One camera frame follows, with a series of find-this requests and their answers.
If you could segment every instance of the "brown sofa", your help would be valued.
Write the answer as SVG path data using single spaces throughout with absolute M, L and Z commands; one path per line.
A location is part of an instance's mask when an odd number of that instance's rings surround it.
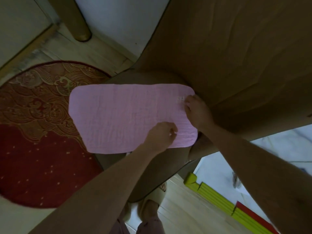
M 139 60 L 105 83 L 189 85 L 219 125 L 247 140 L 311 124 L 311 9 L 312 0 L 171 0 Z M 215 151 L 201 134 L 167 149 L 129 201 Z M 96 156 L 106 169 L 125 155 Z

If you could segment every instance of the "wooden floor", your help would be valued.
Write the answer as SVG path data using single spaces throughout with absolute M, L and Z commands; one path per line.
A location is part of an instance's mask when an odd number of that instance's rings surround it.
M 106 71 L 111 76 L 129 68 L 133 62 L 102 42 L 96 36 L 86 43 L 77 42 L 62 24 L 60 29 L 40 49 L 20 62 L 0 85 L 35 64 L 53 60 L 80 61 Z M 171 233 L 251 233 L 242 224 L 214 207 L 208 201 L 188 189 L 178 175 L 167 181 L 168 191 L 159 207 L 158 214 L 165 232 Z M 127 226 L 135 233 L 140 223 L 132 207 L 132 216 Z M 40 210 L 12 204 L 0 197 L 0 233 L 26 234 L 53 209 Z

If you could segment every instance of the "hand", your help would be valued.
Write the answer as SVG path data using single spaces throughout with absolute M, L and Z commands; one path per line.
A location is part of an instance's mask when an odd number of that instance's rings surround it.
M 165 151 L 177 137 L 177 126 L 171 122 L 159 122 L 150 129 L 143 145 L 155 155 Z
M 198 95 L 189 95 L 184 101 L 186 116 L 199 131 L 214 125 L 213 116 L 206 103 Z

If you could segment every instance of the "red rug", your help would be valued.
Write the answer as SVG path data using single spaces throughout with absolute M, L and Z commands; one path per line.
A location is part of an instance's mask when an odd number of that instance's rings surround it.
M 0 88 L 0 194 L 35 208 L 56 208 L 102 169 L 68 115 L 78 85 L 110 76 L 79 62 L 34 66 Z

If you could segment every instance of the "slipper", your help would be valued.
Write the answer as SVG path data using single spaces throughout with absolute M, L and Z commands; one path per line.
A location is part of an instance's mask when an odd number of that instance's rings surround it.
M 129 221 L 129 219 L 131 218 L 131 206 L 130 204 L 127 202 L 126 205 L 124 206 L 124 211 L 125 211 L 125 215 L 122 218 L 122 220 L 124 222 Z
M 138 207 L 138 216 L 140 217 L 141 220 L 143 220 L 142 214 L 143 210 L 145 209 L 146 202 L 148 200 L 152 200 L 156 202 L 159 207 L 163 199 L 165 198 L 166 192 L 167 192 L 167 182 L 164 182 L 144 198 L 142 204 L 139 205 Z

